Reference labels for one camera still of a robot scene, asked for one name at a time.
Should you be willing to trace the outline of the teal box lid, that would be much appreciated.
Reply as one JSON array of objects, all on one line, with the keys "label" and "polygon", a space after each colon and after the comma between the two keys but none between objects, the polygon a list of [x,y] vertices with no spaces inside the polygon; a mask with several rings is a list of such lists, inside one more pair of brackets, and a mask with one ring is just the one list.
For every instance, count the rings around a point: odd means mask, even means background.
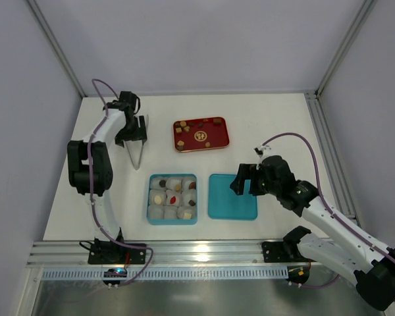
[{"label": "teal box lid", "polygon": [[208,216],[217,220],[256,220],[257,198],[248,193],[236,195],[230,189],[234,179],[233,174],[212,174],[209,177]]}]

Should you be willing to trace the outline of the white oval chocolate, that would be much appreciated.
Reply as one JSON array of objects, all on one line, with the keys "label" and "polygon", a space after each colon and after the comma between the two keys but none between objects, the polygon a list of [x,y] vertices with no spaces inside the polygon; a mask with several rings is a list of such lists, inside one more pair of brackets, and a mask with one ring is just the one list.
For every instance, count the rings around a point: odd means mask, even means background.
[{"label": "white oval chocolate", "polygon": [[160,197],[160,196],[155,196],[155,197],[154,197],[154,202],[155,202],[156,204],[161,204],[161,202],[162,202],[161,197]]}]

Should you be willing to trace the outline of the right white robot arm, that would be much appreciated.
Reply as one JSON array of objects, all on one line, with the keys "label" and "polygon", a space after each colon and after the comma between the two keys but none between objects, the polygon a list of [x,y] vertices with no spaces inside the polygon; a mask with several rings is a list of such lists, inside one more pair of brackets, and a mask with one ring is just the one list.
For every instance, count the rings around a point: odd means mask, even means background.
[{"label": "right white robot arm", "polygon": [[379,241],[328,205],[318,188],[298,180],[279,155],[264,156],[258,164],[242,163],[230,189],[244,193],[250,182],[253,196],[275,196],[283,208],[320,228],[333,244],[299,226],[289,232],[298,253],[328,267],[354,285],[371,307],[386,310],[395,303],[395,247]]}]

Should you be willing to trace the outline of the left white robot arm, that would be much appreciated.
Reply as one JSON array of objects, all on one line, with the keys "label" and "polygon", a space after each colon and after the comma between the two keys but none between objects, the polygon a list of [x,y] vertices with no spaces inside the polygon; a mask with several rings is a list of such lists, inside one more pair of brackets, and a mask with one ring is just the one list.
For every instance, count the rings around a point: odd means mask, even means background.
[{"label": "left white robot arm", "polygon": [[96,227],[94,245],[100,252],[132,249],[144,254],[148,249],[124,241],[109,195],[113,183],[111,145],[128,149],[129,142],[140,142],[138,161],[128,153],[134,169],[140,168],[148,123],[148,117],[138,115],[140,108],[136,94],[120,92],[118,99],[104,103],[103,116],[95,128],[83,139],[71,140],[67,145],[69,184],[88,201]]}]

